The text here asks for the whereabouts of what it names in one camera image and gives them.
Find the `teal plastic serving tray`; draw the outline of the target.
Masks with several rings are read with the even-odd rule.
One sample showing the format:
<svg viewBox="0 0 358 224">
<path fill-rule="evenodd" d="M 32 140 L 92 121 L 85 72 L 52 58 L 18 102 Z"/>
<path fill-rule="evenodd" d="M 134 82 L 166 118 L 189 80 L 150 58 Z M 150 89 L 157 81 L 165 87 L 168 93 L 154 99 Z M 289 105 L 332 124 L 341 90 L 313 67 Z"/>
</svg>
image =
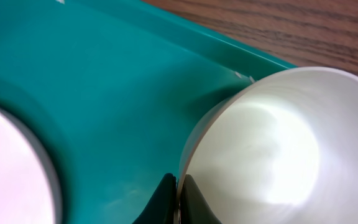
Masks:
<svg viewBox="0 0 358 224">
<path fill-rule="evenodd" d="M 0 107 L 48 151 L 65 223 L 132 223 L 205 113 L 290 67 L 141 1 L 0 0 Z"/>
</svg>

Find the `white saucer bowl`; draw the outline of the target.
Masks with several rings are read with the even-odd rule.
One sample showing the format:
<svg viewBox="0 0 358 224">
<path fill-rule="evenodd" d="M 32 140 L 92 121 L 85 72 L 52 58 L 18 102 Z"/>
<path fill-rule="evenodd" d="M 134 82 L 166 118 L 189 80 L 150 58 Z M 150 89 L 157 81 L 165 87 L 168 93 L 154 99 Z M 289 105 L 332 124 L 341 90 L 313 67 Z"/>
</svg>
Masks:
<svg viewBox="0 0 358 224">
<path fill-rule="evenodd" d="M 300 67 L 220 102 L 192 130 L 194 180 L 222 223 L 358 223 L 358 77 Z"/>
</svg>

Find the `small white plate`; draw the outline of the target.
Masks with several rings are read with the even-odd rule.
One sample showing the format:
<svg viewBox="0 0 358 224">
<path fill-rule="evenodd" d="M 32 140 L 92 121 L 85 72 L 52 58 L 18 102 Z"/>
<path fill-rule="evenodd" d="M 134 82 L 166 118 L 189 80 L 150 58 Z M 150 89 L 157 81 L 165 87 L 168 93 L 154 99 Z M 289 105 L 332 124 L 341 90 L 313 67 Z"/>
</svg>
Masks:
<svg viewBox="0 0 358 224">
<path fill-rule="evenodd" d="M 24 123 L 0 109 L 0 223 L 62 220 L 60 183 L 45 148 Z"/>
</svg>

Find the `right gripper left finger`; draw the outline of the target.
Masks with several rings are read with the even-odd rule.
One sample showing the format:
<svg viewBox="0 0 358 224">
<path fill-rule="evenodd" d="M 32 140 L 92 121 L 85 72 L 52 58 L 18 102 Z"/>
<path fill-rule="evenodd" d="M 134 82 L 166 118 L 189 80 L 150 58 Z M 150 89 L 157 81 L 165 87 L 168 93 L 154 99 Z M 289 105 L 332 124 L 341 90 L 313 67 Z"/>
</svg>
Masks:
<svg viewBox="0 0 358 224">
<path fill-rule="evenodd" d="M 171 173 L 166 173 L 133 224 L 173 224 L 176 184 L 176 177 Z"/>
</svg>

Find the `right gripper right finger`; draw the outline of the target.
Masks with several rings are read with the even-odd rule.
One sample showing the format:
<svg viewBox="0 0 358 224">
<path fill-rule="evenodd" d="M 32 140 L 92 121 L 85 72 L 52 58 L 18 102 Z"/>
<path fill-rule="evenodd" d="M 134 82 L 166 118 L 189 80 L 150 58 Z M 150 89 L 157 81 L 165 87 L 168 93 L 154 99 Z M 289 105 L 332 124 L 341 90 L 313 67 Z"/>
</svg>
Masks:
<svg viewBox="0 0 358 224">
<path fill-rule="evenodd" d="M 180 223 L 221 224 L 189 174 L 185 176 L 180 195 Z"/>
</svg>

